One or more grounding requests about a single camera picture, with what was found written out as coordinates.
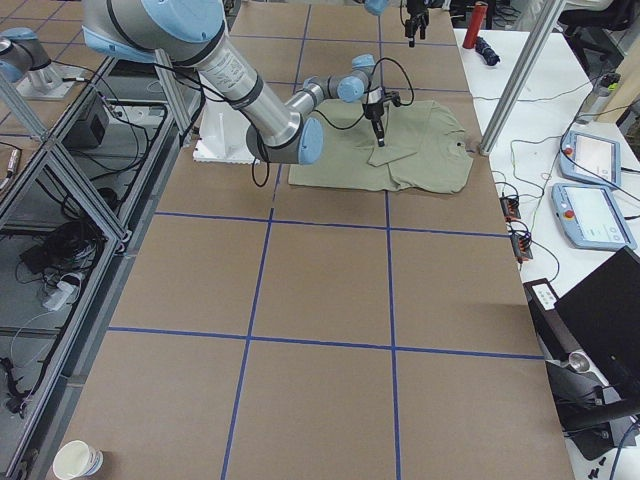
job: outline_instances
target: computer monitor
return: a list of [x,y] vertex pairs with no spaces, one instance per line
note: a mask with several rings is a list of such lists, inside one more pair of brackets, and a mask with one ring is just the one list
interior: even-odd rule
[[623,247],[555,307],[620,396],[640,398],[640,257]]

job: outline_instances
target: green cloth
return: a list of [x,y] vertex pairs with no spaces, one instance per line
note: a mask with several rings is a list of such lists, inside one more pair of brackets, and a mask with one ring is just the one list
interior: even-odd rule
[[[362,115],[360,104],[339,100],[324,102],[319,110],[338,126],[351,125]],[[336,130],[318,116],[325,135],[322,156],[314,165],[293,165],[289,183],[374,191],[462,190],[473,160],[465,151],[465,131],[451,111],[434,101],[386,105],[385,110],[384,147],[377,146],[365,118],[353,128]]]

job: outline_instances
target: black chair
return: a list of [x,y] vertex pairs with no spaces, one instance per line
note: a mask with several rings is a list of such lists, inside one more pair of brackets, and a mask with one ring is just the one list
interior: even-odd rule
[[567,25],[564,36],[587,74],[589,74],[589,62],[585,49],[601,53],[601,60],[606,60],[613,52],[583,40],[581,30],[585,27],[598,27],[615,32],[626,30],[635,19],[635,3],[636,0],[613,0],[611,5],[601,11],[566,10],[562,12],[559,21]]

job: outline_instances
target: paper cup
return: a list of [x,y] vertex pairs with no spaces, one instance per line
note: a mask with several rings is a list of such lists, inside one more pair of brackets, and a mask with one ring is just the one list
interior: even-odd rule
[[102,465],[103,455],[82,440],[67,443],[53,460],[53,473],[60,480],[93,475]]

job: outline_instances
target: white desk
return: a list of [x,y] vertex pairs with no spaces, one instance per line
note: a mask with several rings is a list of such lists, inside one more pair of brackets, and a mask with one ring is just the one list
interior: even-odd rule
[[[496,67],[489,67],[474,50],[466,50],[461,47],[465,33],[466,30],[456,30],[456,41],[460,48],[469,88],[474,97],[478,123],[484,133],[498,104],[497,98],[504,90],[528,34],[495,30],[481,32],[480,35],[493,47],[501,59]],[[582,100],[591,91],[588,80],[562,35],[552,34],[520,95],[520,99],[549,98],[577,87],[580,88],[553,100],[519,101],[514,107],[509,121],[491,152],[490,161],[492,169],[502,172],[506,177],[506,182],[513,184],[520,195],[539,195],[541,190],[514,177],[514,165],[510,152],[512,140],[539,141],[549,136],[562,135],[578,111]],[[575,125],[573,129],[619,141],[622,165],[638,169],[638,161],[615,124],[591,122],[585,127]],[[569,182],[561,177],[557,164],[554,165],[554,158],[559,147],[558,142],[558,139],[549,139],[539,145],[515,143],[514,158],[517,176],[535,184],[542,186],[545,182],[546,172],[551,172],[545,194],[537,208],[537,213],[535,213],[535,224],[534,212],[538,204],[537,200],[526,197],[521,199],[520,212],[523,222],[529,228],[533,228],[533,239],[558,257],[561,265],[560,274],[553,282],[553,286],[562,296],[609,258],[612,252],[576,249],[571,246],[561,231],[550,199],[551,185]],[[496,181],[505,181],[500,173],[494,173],[494,177]],[[623,174],[622,187],[636,196],[640,195],[640,175]],[[498,186],[498,191],[502,191],[501,185]],[[509,194],[512,191],[506,187],[505,193]],[[640,212],[638,202],[620,192],[616,192],[614,196],[625,215],[636,215]],[[640,219],[629,222],[629,226],[636,240],[640,240]],[[525,262],[522,267],[522,281],[553,277],[556,271],[555,260],[535,245],[532,247],[532,252],[534,259]],[[615,451],[607,455],[607,462],[604,466],[599,466],[597,461],[586,461],[573,442],[567,440],[566,443],[576,479],[583,480],[591,469],[596,467],[600,468],[599,478],[609,478]],[[640,472],[640,447],[624,449],[616,470],[615,480],[637,479],[638,472]]]

